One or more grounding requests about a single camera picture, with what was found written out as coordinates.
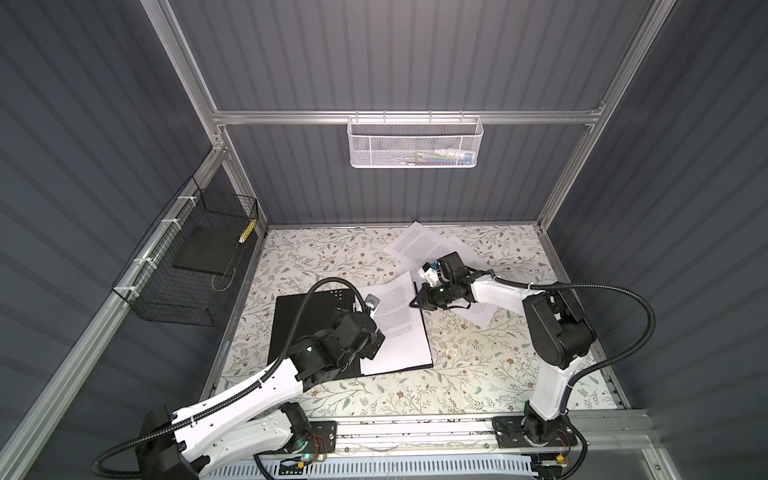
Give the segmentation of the printed paper sheet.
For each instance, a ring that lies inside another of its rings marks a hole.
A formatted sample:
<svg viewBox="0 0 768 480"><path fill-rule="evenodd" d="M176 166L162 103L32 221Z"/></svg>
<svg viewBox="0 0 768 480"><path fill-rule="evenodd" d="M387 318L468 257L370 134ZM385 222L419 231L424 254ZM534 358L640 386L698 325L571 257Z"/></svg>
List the printed paper sheet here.
<svg viewBox="0 0 768 480"><path fill-rule="evenodd" d="M414 281L420 281L418 270L425 263L456 252L462 262L474 269L486 270L488 264L467 244L456 236L447 237L414 222L392 240L384 251L398 262L400 273L408 272Z"/></svg>
<svg viewBox="0 0 768 480"><path fill-rule="evenodd" d="M468 309L461 309L459 314L480 329L488 329L498 311L496 305L488 303L469 303Z"/></svg>
<svg viewBox="0 0 768 480"><path fill-rule="evenodd" d="M372 360L361 359L363 376L432 368L433 358L420 310L411 308L416 296L409 273L378 286L363 287L364 296L379 299L373 320L385 339Z"/></svg>

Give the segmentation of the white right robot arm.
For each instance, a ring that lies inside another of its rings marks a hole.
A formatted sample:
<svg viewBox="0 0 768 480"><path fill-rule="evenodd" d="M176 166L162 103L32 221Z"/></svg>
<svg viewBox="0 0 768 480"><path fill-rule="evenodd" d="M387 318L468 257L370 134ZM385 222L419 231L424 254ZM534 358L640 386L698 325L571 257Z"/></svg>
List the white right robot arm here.
<svg viewBox="0 0 768 480"><path fill-rule="evenodd" d="M576 298L576 284L526 284L476 272L461 280L424 283L409 306L424 311L450 310L458 300L490 304L525 317L539 358L534 390L524 408L520 430L528 443L543 446L565 430L570 383L582 371L596 334Z"/></svg>

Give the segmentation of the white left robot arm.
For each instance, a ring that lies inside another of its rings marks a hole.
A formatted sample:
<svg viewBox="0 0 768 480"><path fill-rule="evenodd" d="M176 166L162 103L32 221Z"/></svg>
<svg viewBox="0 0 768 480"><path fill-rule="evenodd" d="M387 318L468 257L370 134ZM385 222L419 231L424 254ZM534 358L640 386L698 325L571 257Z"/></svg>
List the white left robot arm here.
<svg viewBox="0 0 768 480"><path fill-rule="evenodd" d="M149 414L142 430L165 426L175 432L137 446L143 479L199 479L242 458L301 451L313 446L312 425L295 397L334 380L359 358L372 359L385 335L362 312L334 313L333 325L291 345L243 385L174 414Z"/></svg>

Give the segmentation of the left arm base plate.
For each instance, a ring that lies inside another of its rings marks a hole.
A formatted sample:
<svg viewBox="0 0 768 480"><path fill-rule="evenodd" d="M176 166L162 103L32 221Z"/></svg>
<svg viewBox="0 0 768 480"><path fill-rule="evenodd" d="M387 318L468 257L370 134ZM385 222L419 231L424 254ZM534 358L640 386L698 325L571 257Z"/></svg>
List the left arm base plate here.
<svg viewBox="0 0 768 480"><path fill-rule="evenodd" d="M336 421L311 420L310 425L310 433L299 442L297 454L314 456L333 453L339 424Z"/></svg>

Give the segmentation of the printed paper sheet back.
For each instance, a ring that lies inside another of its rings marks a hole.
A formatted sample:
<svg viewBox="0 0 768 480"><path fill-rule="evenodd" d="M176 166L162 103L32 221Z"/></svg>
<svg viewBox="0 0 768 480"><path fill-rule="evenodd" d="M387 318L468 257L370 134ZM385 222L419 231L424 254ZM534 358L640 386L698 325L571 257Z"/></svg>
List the printed paper sheet back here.
<svg viewBox="0 0 768 480"><path fill-rule="evenodd" d="M474 269L486 270L488 264L467 244L456 236L447 237L414 222L392 240L384 251L398 262L400 273L408 272L414 281L420 281L418 270L425 263L456 252L462 262Z"/></svg>

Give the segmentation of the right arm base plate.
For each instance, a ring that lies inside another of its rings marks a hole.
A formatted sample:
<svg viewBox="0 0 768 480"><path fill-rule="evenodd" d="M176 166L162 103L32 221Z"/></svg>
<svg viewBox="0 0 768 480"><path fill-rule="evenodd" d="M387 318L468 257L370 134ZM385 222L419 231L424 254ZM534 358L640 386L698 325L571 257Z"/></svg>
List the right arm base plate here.
<svg viewBox="0 0 768 480"><path fill-rule="evenodd" d="M552 420L542 420L536 415L499 416L491 425L502 448L565 447L570 449L579 443L567 415Z"/></svg>

